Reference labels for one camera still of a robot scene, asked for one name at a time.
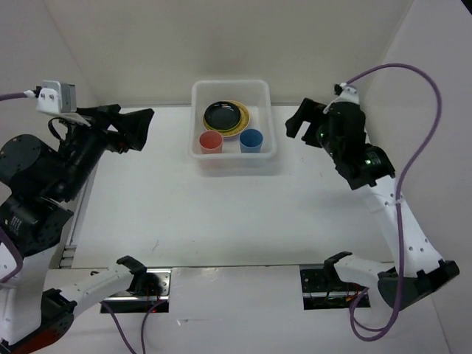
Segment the blue plastic cup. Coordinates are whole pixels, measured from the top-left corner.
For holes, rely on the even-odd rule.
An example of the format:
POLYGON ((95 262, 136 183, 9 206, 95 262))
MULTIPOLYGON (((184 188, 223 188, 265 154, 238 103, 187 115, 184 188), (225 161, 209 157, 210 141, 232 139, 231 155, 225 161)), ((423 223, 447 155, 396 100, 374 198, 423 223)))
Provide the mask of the blue plastic cup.
POLYGON ((263 145, 263 135, 257 129, 246 129, 239 135, 242 153, 259 153, 263 145))

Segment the black glossy plate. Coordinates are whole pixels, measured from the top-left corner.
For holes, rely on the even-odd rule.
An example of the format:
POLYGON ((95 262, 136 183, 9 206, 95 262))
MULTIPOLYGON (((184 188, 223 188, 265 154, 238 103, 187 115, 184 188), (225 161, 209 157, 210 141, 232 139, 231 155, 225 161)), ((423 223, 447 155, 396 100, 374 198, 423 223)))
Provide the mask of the black glossy plate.
POLYGON ((209 105, 204 112, 204 121, 218 131, 233 129, 241 120, 240 109, 229 101, 218 101, 209 105))

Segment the red plastic cup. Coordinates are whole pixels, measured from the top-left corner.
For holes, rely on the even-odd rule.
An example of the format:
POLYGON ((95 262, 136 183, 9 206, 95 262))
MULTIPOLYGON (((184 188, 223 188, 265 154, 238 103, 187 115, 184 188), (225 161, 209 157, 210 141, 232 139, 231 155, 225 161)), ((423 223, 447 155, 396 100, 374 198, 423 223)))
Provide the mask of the red plastic cup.
POLYGON ((223 136, 217 131, 205 131, 198 139, 203 154, 221 153, 223 150, 223 136))

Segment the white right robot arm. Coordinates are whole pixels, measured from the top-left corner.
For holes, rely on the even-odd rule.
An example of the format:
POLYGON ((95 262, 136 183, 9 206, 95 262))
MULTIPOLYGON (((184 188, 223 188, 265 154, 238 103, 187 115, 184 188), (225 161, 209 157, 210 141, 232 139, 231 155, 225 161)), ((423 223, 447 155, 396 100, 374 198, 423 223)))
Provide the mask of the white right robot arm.
POLYGON ((367 141, 360 105, 327 106, 305 98, 285 123, 287 136, 294 138, 304 122, 309 126, 302 141, 327 152, 338 174, 379 223, 393 257, 392 263, 379 263, 342 251, 324 261, 325 285, 338 290, 356 283, 377 293, 390 308, 404 310, 457 277, 458 265, 432 246, 396 190, 399 181, 386 152, 367 141))

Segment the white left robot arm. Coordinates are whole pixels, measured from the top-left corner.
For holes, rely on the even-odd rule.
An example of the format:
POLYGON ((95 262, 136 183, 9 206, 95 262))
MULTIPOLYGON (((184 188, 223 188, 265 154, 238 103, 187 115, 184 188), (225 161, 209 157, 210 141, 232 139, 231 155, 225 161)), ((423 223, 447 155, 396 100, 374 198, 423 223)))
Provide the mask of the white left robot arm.
POLYGON ((1 148, 1 182, 10 196, 1 205, 1 351, 32 353, 57 342, 72 322, 120 291, 140 294, 148 270, 130 256, 64 289, 45 289, 49 265, 74 199, 106 151, 145 146, 154 112, 122 113, 119 105, 78 110, 81 122, 62 118, 67 132, 54 149, 22 134, 1 148))

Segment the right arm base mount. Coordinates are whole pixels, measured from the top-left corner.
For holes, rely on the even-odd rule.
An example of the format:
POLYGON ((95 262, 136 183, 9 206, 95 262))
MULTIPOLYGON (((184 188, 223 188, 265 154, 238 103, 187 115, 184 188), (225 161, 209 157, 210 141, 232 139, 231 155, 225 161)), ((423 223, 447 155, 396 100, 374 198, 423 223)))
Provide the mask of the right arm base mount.
POLYGON ((348 308, 364 290, 352 282, 330 281, 322 265, 301 267, 299 274, 305 310, 348 308))

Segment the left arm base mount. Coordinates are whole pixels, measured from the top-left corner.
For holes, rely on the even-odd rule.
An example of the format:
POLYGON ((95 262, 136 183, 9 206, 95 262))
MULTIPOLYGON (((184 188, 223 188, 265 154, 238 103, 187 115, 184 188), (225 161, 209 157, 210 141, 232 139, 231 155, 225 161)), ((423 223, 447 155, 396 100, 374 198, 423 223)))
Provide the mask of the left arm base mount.
POLYGON ((106 297, 103 302, 115 314, 146 313, 159 303, 153 312, 168 312, 170 298, 171 268, 149 268, 147 276, 141 280, 137 290, 122 290, 106 297))

